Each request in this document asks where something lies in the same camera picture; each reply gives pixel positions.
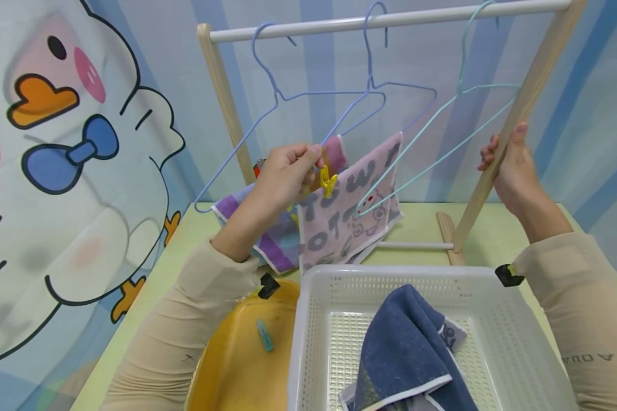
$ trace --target white horizontal bar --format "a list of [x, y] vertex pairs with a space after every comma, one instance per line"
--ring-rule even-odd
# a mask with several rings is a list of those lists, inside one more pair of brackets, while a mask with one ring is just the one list
[[[547, 13], [567, 10], [571, 0], [521, 0], [510, 3], [498, 3], [485, 7], [477, 18], [516, 16], [518, 14]], [[369, 29], [379, 27], [398, 27], [423, 25], [424, 23], [438, 23], [468, 20], [479, 6], [449, 7], [447, 9], [433, 9], [409, 11], [405, 13], [381, 14], [370, 17]], [[320, 33], [335, 33], [337, 31], [351, 31], [363, 29], [364, 17], [334, 18], [301, 23], [288, 23], [265, 27], [258, 35], [260, 39], [286, 37], [288, 35], [306, 35]], [[218, 30], [210, 32], [213, 43], [232, 43], [251, 40], [256, 27], [246, 29]]]
[[392, 241], [381, 241], [377, 247], [383, 248], [414, 248], [418, 250], [452, 250], [455, 246], [452, 243], [395, 243]]

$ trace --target navy blue towel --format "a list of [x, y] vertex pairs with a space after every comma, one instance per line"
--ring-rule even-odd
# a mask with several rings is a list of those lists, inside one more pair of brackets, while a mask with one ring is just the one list
[[465, 336], [412, 285], [399, 287], [370, 323], [355, 393], [347, 398], [352, 386], [343, 391], [344, 405], [349, 411], [381, 410], [390, 404], [410, 409], [420, 398], [435, 409], [477, 410], [451, 353]]

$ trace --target mint green wire hanger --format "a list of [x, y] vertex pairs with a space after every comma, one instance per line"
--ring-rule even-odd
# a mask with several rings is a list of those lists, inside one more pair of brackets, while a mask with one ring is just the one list
[[478, 133], [478, 131], [480, 131], [483, 128], [485, 128], [487, 126], [487, 124], [489, 124], [496, 117], [498, 117], [500, 115], [500, 113], [502, 113], [503, 111], [505, 111], [505, 109], [510, 107], [512, 105], [512, 103], [516, 100], [516, 93], [515, 93], [515, 95], [512, 97], [512, 99], [509, 100], [509, 102], [507, 104], [505, 104], [503, 106], [503, 108], [501, 108], [496, 114], [494, 114], [494, 116], [492, 116], [489, 120], [487, 120], [483, 125], [478, 127], [477, 130], [473, 131], [473, 133], [470, 134], [467, 138], [465, 138], [461, 143], [457, 144], [457, 146], [455, 146], [451, 151], [447, 152], [440, 159], [434, 161], [434, 164], [430, 165], [428, 168], [426, 168], [422, 172], [418, 173], [416, 176], [414, 176], [408, 182], [405, 182], [402, 186], [400, 186], [394, 192], [392, 192], [391, 194], [387, 195], [382, 200], [379, 200], [376, 204], [372, 205], [370, 208], [366, 209], [364, 212], [360, 211], [362, 203], [365, 201], [365, 199], [367, 199], [372, 194], [373, 190], [377, 188], [377, 185], [379, 184], [379, 182], [381, 182], [389, 174], [389, 172], [392, 170], [392, 168], [394, 168], [396, 166], [396, 164], [398, 164], [398, 162], [402, 159], [402, 157], [405, 155], [405, 153], [407, 153], [409, 148], [411, 148], [411, 146], [413, 146], [413, 144], [416, 142], [416, 140], [423, 134], [423, 132], [427, 129], [427, 127], [430, 126], [430, 124], [434, 121], [434, 119], [437, 118], [439, 116], [439, 114], [444, 109], [446, 109], [455, 100], [457, 100], [457, 98], [459, 96], [467, 94], [468, 92], [472, 92], [472, 91], [477, 90], [477, 89], [481, 89], [481, 88], [509, 87], [509, 88], [516, 89], [516, 92], [518, 92], [518, 89], [521, 88], [520, 84], [484, 84], [484, 85], [481, 85], [481, 86], [472, 87], [472, 88], [470, 88], [468, 90], [462, 90], [463, 89], [463, 82], [464, 82], [464, 68], [466, 67], [466, 39], [468, 39], [468, 31], [470, 29], [470, 26], [473, 23], [473, 20], [475, 20], [475, 18], [478, 16], [478, 13], [481, 12], [485, 7], [487, 7], [488, 5], [493, 4], [493, 3], [495, 3], [494, 0], [485, 1], [483, 4], [480, 5], [480, 7], [477, 10], [475, 10], [473, 15], [468, 19], [468, 24], [466, 25], [466, 29], [464, 30], [464, 36], [462, 38], [462, 65], [461, 65], [461, 67], [459, 69], [459, 81], [457, 82], [457, 89], [456, 89], [455, 96], [453, 96], [452, 99], [450, 99], [446, 104], [442, 105], [441, 108], [439, 108], [436, 111], [436, 113], [434, 113], [434, 116], [432, 116], [430, 118], [430, 120], [425, 124], [425, 126], [423, 126], [422, 129], [420, 131], [418, 131], [418, 134], [416, 134], [416, 137], [414, 137], [411, 140], [411, 142], [409, 144], [407, 144], [407, 146], [405, 148], [403, 148], [403, 150], [400, 152], [400, 154], [395, 159], [395, 161], [392, 162], [391, 166], [389, 168], [387, 168], [386, 171], [384, 171], [382, 176], [377, 179], [377, 181], [372, 185], [372, 187], [370, 187], [370, 190], [368, 190], [368, 192], [363, 196], [363, 198], [361, 198], [359, 203], [356, 205], [356, 208], [359, 209], [359, 212], [357, 213], [358, 216], [366, 215], [367, 213], [372, 211], [372, 209], [376, 208], [379, 204], [382, 204], [386, 200], [390, 199], [392, 196], [398, 194], [400, 191], [402, 191], [409, 184], [411, 184], [412, 182], [416, 181], [417, 178], [420, 178], [426, 172], [429, 172], [431, 169], [433, 169], [435, 166], [437, 166], [439, 163], [441, 163], [441, 161], [447, 159], [447, 157], [450, 156], [453, 152], [455, 152], [457, 150], [457, 148], [463, 146], [466, 142], [468, 142], [470, 139], [472, 139], [473, 136]]

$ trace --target wire hanger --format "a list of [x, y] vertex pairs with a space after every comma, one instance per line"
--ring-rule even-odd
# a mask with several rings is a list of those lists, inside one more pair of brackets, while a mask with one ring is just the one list
[[[372, 51], [370, 51], [370, 43], [368, 41], [368, 21], [370, 20], [370, 15], [372, 14], [372, 10], [377, 5], [381, 6], [384, 14], [387, 13], [386, 5], [384, 5], [382, 1], [376, 1], [375, 3], [370, 5], [370, 7], [368, 8], [368, 13], [366, 13], [366, 17], [363, 21], [363, 39], [364, 39], [364, 42], [366, 43], [366, 51], [368, 52], [368, 85], [366, 89], [371, 91], [371, 90], [378, 90], [382, 88], [383, 86], [399, 86], [399, 87], [412, 87], [416, 89], [427, 90], [427, 91], [433, 92], [434, 94], [430, 103], [427, 104], [425, 108], [423, 108], [420, 111], [420, 113], [418, 113], [417, 116], [413, 118], [411, 122], [409, 122], [409, 124], [407, 125], [407, 127], [404, 128], [404, 130], [402, 130], [402, 131], [407, 131], [409, 127], [413, 126], [414, 123], [418, 121], [419, 118], [421, 118], [426, 112], [428, 112], [432, 108], [432, 106], [436, 102], [437, 91], [432, 87], [420, 86], [418, 84], [408, 84], [408, 83], [398, 83], [398, 82], [383, 82], [382, 84], [379, 84], [379, 85], [375, 84], [375, 78], [373, 77], [373, 74], [372, 74]], [[388, 48], [388, 47], [389, 47], [389, 27], [384, 27], [384, 48]], [[357, 103], [359, 103], [359, 101], [361, 101], [364, 97], [365, 95], [362, 95], [361, 97], [359, 97], [359, 99], [357, 99], [354, 103], [352, 103], [350, 107], [348, 108], [348, 111], [352, 109], [353, 105], [356, 105]], [[356, 126], [349, 128], [343, 134], [348, 133]]]
[[457, 82], [457, 88], [456, 88], [456, 94], [455, 96], [452, 97], [452, 99], [450, 99], [446, 104], [442, 105], [441, 108], [439, 108], [436, 113], [434, 113], [434, 116], [432, 116], [430, 118], [430, 120], [425, 124], [425, 126], [422, 127], [422, 129], [420, 131], [418, 131], [418, 134], [416, 134], [416, 137], [414, 137], [411, 142], [407, 145], [407, 147], [403, 148], [403, 150], [400, 152], [400, 154], [398, 155], [398, 157], [395, 159], [395, 161], [392, 162], [391, 166], [389, 168], [386, 169], [386, 171], [384, 171], [384, 173], [382, 174], [381, 177], [379, 177], [377, 179], [377, 181], [372, 185], [372, 187], [370, 187], [370, 190], [368, 190], [368, 193], [366, 193], [363, 198], [361, 198], [361, 200], [359, 201], [359, 204], [356, 205], [357, 209], [359, 209], [358, 211], [358, 215], [359, 216], [364, 216], [367, 213], [369, 213], [371, 211], [371, 209], [374, 209], [375, 207], [377, 207], [379, 204], [382, 204], [383, 202], [385, 202], [387, 199], [390, 199], [392, 196], [398, 194], [401, 190], [403, 190], [405, 187], [407, 187], [409, 184], [411, 184], [412, 182], [416, 181], [417, 178], [420, 178], [421, 176], [423, 176], [426, 172], [429, 172], [431, 169], [433, 169], [435, 166], [437, 166], [439, 163], [441, 163], [441, 161], [445, 160], [448, 156], [450, 156], [453, 152], [455, 152], [457, 150], [457, 148], [463, 146], [466, 142], [468, 142], [470, 139], [473, 138], [474, 135], [476, 135], [478, 133], [478, 131], [482, 130], [483, 128], [485, 128], [487, 126], [487, 124], [489, 124], [491, 121], [493, 121], [496, 117], [498, 117], [500, 115], [500, 113], [502, 113], [505, 109], [507, 109], [508, 107], [510, 107], [512, 105], [512, 103], [515, 101], [516, 99], [516, 94], [515, 96], [512, 97], [511, 100], [509, 100], [509, 102], [507, 104], [505, 104], [498, 112], [496, 112], [496, 114], [494, 114], [494, 116], [492, 116], [489, 120], [487, 120], [483, 125], [481, 125], [480, 127], [478, 127], [477, 130], [473, 131], [472, 134], [470, 134], [467, 138], [465, 138], [461, 143], [457, 144], [457, 146], [455, 146], [451, 151], [447, 152], [445, 155], [443, 155], [440, 159], [436, 160], [434, 162], [434, 164], [430, 165], [428, 168], [426, 168], [425, 170], [423, 170], [422, 172], [418, 173], [416, 176], [414, 176], [412, 179], [410, 179], [408, 182], [405, 182], [402, 186], [400, 186], [398, 189], [396, 189], [394, 192], [392, 192], [391, 194], [387, 195], [385, 198], [383, 198], [382, 200], [379, 200], [376, 204], [370, 206], [370, 208], [366, 209], [364, 212], [360, 211], [360, 208], [362, 206], [362, 203], [365, 201], [365, 199], [368, 198], [368, 196], [370, 196], [370, 194], [373, 192], [374, 189], [377, 188], [377, 185], [379, 184], [379, 182], [381, 182], [386, 176], [387, 174], [389, 174], [389, 172], [391, 171], [392, 168], [394, 168], [398, 162], [402, 159], [402, 157], [407, 153], [407, 151], [409, 150], [409, 148], [411, 148], [411, 146], [416, 142], [416, 140], [423, 134], [423, 132], [427, 129], [427, 127], [430, 126], [430, 124], [434, 121], [435, 118], [437, 118], [437, 116], [439, 116], [439, 114], [446, 109], [449, 105], [451, 105], [455, 100], [457, 100], [457, 98], [461, 95], [467, 94], [468, 92], [472, 92], [474, 90], [480, 89], [480, 88], [494, 88], [494, 87], [509, 87], [509, 88], [513, 88], [516, 89], [516, 91], [518, 92], [518, 89], [520, 89], [521, 85], [520, 84], [484, 84], [481, 86], [474, 86], [468, 90], [463, 90], [463, 77], [464, 77], [464, 69], [466, 67], [466, 39], [468, 39], [468, 31], [470, 29], [470, 26], [473, 23], [473, 20], [475, 20], [475, 18], [478, 16], [478, 13], [481, 12], [485, 7], [487, 7], [490, 4], [495, 3], [494, 0], [489, 0], [489, 1], [485, 1], [483, 4], [480, 5], [480, 7], [478, 7], [477, 10], [475, 10], [475, 12], [473, 13], [473, 15], [468, 19], [468, 24], [466, 25], [466, 29], [464, 30], [464, 36], [462, 38], [462, 64], [461, 67], [459, 69], [459, 80]]
[[[258, 120], [256, 120], [256, 122], [254, 122], [254, 124], [249, 127], [249, 130], [247, 131], [247, 133], [244, 134], [243, 138], [240, 140], [240, 142], [233, 148], [233, 151], [230, 152], [230, 154], [226, 157], [226, 160], [222, 163], [221, 166], [219, 166], [219, 169], [217, 170], [217, 173], [214, 174], [214, 176], [212, 178], [210, 178], [210, 181], [208, 182], [208, 184], [206, 184], [204, 186], [204, 188], [201, 190], [201, 192], [199, 193], [199, 195], [197, 196], [197, 198], [194, 200], [194, 209], [197, 212], [200, 213], [208, 213], [210, 211], [212, 211], [212, 209], [208, 208], [208, 209], [199, 209], [199, 200], [201, 198], [201, 196], [203, 196], [206, 191], [208, 191], [208, 188], [210, 186], [212, 186], [212, 184], [215, 182], [215, 179], [219, 176], [219, 174], [222, 173], [223, 169], [226, 168], [226, 165], [228, 164], [228, 162], [233, 159], [233, 157], [235, 156], [235, 153], [238, 152], [240, 146], [242, 146], [242, 144], [244, 144], [244, 142], [247, 140], [247, 138], [249, 137], [249, 135], [251, 135], [251, 132], [253, 131], [253, 129], [256, 128], [256, 126], [258, 125], [258, 123], [261, 122], [261, 120], [263, 118], [265, 118], [269, 113], [273, 112], [275, 109], [277, 109], [277, 107], [279, 107], [279, 97], [281, 97], [281, 100], [283, 101], [290, 101], [290, 100], [294, 100], [298, 97], [301, 96], [305, 96], [305, 95], [334, 95], [334, 94], [361, 94], [361, 96], [359, 97], [359, 99], [356, 100], [356, 102], [359, 102], [364, 96], [368, 95], [368, 94], [377, 94], [377, 95], [381, 95], [383, 100], [382, 100], [382, 104], [373, 112], [371, 112], [368, 116], [366, 116], [363, 120], [361, 120], [360, 122], [356, 123], [356, 125], [354, 125], [353, 127], [351, 127], [349, 130], [347, 130], [345, 133], [343, 133], [342, 135], [346, 135], [349, 131], [351, 131], [352, 129], [354, 129], [355, 127], [361, 125], [364, 121], [368, 120], [370, 117], [374, 116], [377, 112], [379, 112], [384, 105], [386, 105], [386, 95], [383, 92], [380, 91], [372, 91], [370, 90], [370, 88], [368, 87], [365, 91], [305, 91], [305, 92], [300, 92], [300, 94], [295, 94], [292, 96], [285, 96], [283, 94], [283, 92], [279, 89], [279, 87], [277, 86], [277, 82], [274, 79], [274, 75], [271, 73], [270, 69], [268, 68], [268, 66], [266, 66], [260, 59], [260, 57], [258, 57], [258, 53], [256, 52], [256, 39], [258, 38], [258, 35], [261, 33], [261, 31], [263, 29], [265, 29], [265, 27], [269, 27], [269, 26], [273, 26], [275, 25], [275, 23], [263, 23], [262, 25], [258, 26], [256, 31], [254, 32], [254, 35], [251, 39], [251, 52], [254, 56], [254, 59], [256, 60], [257, 64], [261, 66], [262, 69], [265, 70], [265, 73], [268, 75], [268, 78], [270, 80], [270, 84], [271, 87], [273, 88], [273, 94], [274, 94], [274, 105], [272, 108], [270, 108], [268, 111], [266, 111], [265, 113], [262, 114], [262, 116], [258, 117]], [[297, 46], [297, 44], [294, 42], [294, 40], [290, 37], [287, 37], [287, 39], [295, 46]], [[332, 129], [329, 131], [329, 134], [327, 134], [327, 136], [325, 137], [325, 139], [323, 139], [322, 144], [324, 145], [327, 141], [327, 139], [329, 139], [333, 134], [334, 131], [336, 130], [336, 128], [338, 128], [338, 126], [340, 125], [340, 123], [343, 122], [343, 119], [347, 116], [347, 114], [351, 111], [351, 109], [353, 108], [353, 106], [355, 105], [355, 103], [351, 104], [350, 107], [346, 110], [346, 112], [343, 113], [342, 116], [340, 116], [339, 120], [336, 122], [336, 124], [332, 127]]]

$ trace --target orange beak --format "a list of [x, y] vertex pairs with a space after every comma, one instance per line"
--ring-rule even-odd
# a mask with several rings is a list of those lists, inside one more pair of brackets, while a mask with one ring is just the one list
[[78, 93], [71, 87], [55, 88], [39, 74], [22, 75], [14, 88], [21, 100], [11, 105], [7, 118], [22, 130], [60, 116], [80, 104]]

